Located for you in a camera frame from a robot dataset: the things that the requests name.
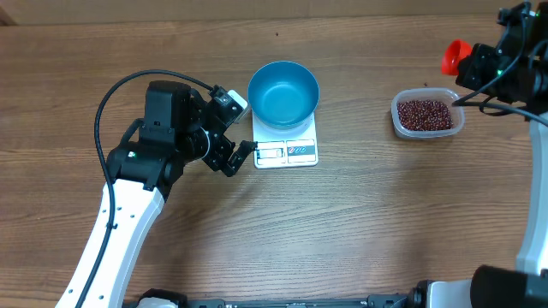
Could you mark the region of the orange measuring scoop blue handle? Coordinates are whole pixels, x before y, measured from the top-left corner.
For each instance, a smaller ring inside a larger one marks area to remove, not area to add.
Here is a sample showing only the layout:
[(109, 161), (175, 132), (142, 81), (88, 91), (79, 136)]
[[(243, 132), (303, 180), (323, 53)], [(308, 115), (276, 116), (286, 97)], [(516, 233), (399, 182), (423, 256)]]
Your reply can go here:
[(472, 46), (469, 43), (461, 39), (454, 40), (442, 57), (441, 72), (446, 75), (458, 75), (459, 63), (471, 53)]

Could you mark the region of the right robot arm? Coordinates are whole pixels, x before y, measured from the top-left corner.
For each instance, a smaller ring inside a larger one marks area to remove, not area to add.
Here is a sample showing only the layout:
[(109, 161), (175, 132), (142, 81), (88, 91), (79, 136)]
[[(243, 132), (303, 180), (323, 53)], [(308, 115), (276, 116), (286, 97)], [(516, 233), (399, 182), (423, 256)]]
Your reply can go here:
[(455, 281), (425, 280), (410, 291), (407, 307), (545, 307), (547, 305), (547, 3), (522, 1), (497, 12), (495, 45), (445, 51), (444, 74), (469, 93), (451, 100), (492, 117), (519, 116), (530, 142), (527, 220), (512, 269), (480, 265)]

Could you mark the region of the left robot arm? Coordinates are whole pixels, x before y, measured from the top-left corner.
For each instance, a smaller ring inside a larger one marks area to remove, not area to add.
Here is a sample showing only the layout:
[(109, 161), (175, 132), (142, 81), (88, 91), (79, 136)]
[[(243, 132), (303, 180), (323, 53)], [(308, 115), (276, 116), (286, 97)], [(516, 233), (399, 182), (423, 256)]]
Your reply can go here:
[(184, 167), (201, 160), (235, 175), (256, 143), (224, 136), (249, 110), (236, 91), (214, 86), (210, 101), (184, 83), (155, 80), (145, 113), (108, 155), (97, 220), (60, 307), (120, 307), (145, 238)]

